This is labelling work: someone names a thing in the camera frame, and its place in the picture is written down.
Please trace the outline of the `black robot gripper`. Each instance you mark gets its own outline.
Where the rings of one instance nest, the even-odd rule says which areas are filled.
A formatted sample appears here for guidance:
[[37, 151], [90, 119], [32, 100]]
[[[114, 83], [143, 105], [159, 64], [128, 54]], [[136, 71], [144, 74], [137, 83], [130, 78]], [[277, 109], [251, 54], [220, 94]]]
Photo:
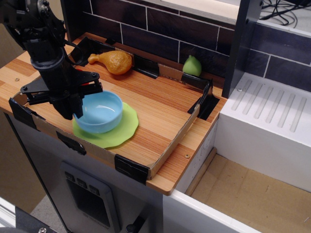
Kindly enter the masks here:
[[[31, 65], [41, 76], [20, 89], [30, 105], [50, 102], [63, 118], [72, 120], [73, 114], [83, 116], [85, 95], [103, 91], [99, 74], [75, 69], [63, 48], [34, 49], [28, 53]], [[84, 83], [94, 84], [81, 86]]]

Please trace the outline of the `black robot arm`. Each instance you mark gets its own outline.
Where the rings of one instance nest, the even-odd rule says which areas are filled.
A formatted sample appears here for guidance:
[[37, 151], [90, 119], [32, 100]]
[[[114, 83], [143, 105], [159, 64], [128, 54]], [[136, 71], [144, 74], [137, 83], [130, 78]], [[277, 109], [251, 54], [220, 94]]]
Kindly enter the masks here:
[[40, 79], [23, 86], [20, 91], [30, 105], [48, 102], [65, 119], [83, 116], [83, 98], [102, 92], [96, 72], [75, 68], [81, 63], [72, 61], [65, 45], [64, 22], [58, 19], [47, 0], [2, 0], [0, 22], [28, 52], [32, 66]]

